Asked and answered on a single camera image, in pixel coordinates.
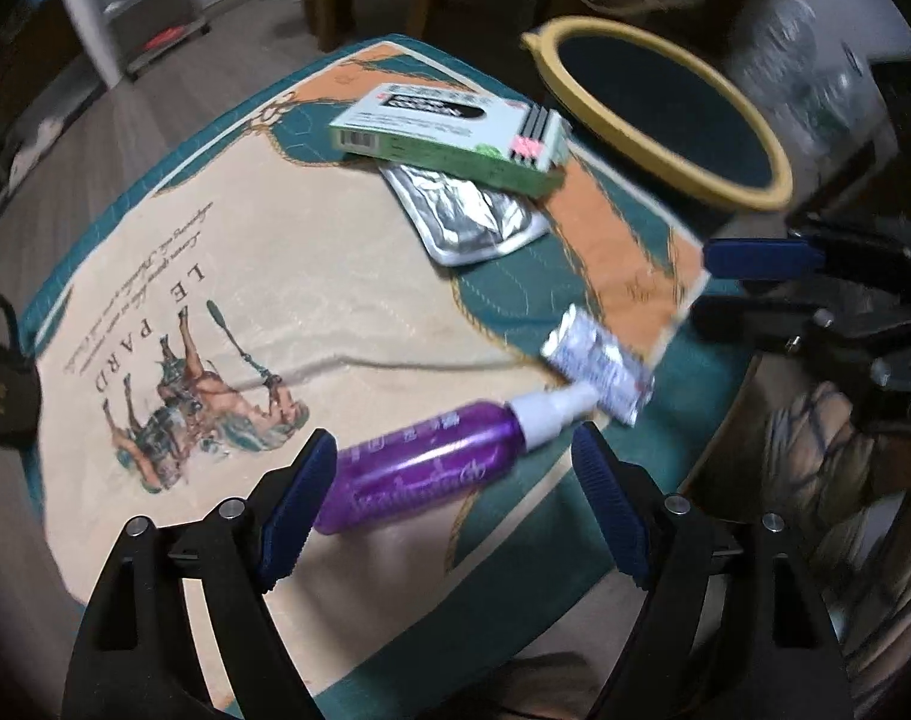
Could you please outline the small foil blister pack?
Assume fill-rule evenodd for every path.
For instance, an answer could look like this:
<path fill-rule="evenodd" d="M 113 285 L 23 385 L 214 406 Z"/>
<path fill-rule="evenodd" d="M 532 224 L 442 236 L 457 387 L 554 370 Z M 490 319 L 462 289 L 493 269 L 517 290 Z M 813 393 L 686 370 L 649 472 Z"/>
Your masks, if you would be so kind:
<path fill-rule="evenodd" d="M 566 309 L 543 341 L 540 356 L 566 380 L 592 385 L 600 410 L 625 426 L 636 426 L 651 401 L 651 369 L 579 305 Z"/>

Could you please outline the purple spray bottle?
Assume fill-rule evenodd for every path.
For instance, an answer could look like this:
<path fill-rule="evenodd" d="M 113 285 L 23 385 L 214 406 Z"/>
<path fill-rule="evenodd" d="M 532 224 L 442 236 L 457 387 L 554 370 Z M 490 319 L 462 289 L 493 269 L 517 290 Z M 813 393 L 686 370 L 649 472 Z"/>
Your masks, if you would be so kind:
<path fill-rule="evenodd" d="M 324 535 L 431 509 L 506 475 L 597 405 L 588 383 L 506 403 L 478 400 L 338 452 L 316 518 Z"/>

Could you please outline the white Coltalin medicine box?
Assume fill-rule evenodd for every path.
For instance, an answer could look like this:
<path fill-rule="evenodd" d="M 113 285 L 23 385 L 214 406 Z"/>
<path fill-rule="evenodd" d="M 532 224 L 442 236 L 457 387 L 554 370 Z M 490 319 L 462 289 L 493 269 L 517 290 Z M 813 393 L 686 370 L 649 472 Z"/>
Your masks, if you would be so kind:
<path fill-rule="evenodd" d="M 542 200 L 565 182 L 556 110 L 464 89 L 384 83 L 330 122 L 335 148 Z"/>

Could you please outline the silver foil pouch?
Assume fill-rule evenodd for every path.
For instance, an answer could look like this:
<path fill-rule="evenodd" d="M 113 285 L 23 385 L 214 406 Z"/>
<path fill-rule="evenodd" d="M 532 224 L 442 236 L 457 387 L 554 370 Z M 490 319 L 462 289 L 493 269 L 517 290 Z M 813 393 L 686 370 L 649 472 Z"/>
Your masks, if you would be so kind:
<path fill-rule="evenodd" d="M 402 164 L 380 163 L 379 172 L 426 254 L 446 268 L 501 259 L 552 229 L 531 200 L 503 190 Z"/>

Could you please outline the yellow rimmed teal trash bin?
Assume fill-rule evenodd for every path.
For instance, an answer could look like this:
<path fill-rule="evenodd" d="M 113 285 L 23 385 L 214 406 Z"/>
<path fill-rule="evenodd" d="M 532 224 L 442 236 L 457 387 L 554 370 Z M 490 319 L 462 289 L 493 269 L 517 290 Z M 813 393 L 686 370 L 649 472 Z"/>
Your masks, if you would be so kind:
<path fill-rule="evenodd" d="M 775 130 L 690 50 L 594 16 L 553 18 L 520 44 L 575 121 L 664 184 L 726 210 L 791 202 L 792 167 Z"/>

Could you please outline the clear plastic water bottles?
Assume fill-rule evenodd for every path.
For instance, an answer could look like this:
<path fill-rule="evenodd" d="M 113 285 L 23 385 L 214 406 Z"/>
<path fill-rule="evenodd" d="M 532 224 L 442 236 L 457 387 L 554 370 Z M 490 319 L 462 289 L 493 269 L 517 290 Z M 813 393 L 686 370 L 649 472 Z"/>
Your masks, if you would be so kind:
<path fill-rule="evenodd" d="M 812 160 L 851 148 L 880 119 L 869 65 L 848 44 L 819 64 L 805 0 L 753 0 L 732 31 L 726 75 Z"/>

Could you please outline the teal and beige printed mat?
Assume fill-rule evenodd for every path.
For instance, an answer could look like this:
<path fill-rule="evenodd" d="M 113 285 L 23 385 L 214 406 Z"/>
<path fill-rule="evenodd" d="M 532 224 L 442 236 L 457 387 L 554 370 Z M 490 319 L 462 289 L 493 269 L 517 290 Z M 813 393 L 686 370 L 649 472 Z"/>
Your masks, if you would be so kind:
<path fill-rule="evenodd" d="M 708 282 L 695 236 L 576 148 L 542 239 L 442 270 L 379 171 L 328 135 L 391 82 L 498 89 L 408 37 L 340 50 L 174 149 L 24 312 L 44 394 L 34 488 L 74 598 L 130 517 L 195 520 L 318 427 L 351 445 L 552 387 L 540 346 L 573 305 L 654 369 L 639 421 L 602 427 L 620 457 L 677 488 L 721 426 L 747 361 L 682 320 Z M 610 571 L 568 447 L 405 522 L 309 538 L 266 603 L 327 717 L 413 717 Z"/>

